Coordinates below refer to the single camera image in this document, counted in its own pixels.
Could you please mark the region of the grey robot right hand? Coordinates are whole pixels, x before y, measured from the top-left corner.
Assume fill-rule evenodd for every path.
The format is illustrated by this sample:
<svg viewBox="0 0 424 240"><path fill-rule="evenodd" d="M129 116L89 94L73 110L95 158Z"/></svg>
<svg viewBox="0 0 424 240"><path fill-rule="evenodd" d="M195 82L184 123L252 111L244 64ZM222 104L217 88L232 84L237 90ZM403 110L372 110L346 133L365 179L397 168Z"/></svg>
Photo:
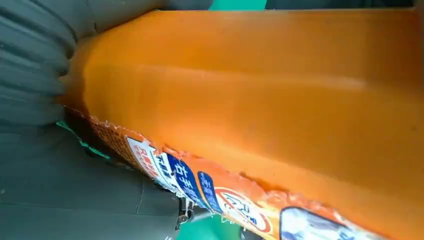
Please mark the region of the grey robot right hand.
<svg viewBox="0 0 424 240"><path fill-rule="evenodd" d="M55 125L0 126L3 240L174 240L180 200Z"/></svg>

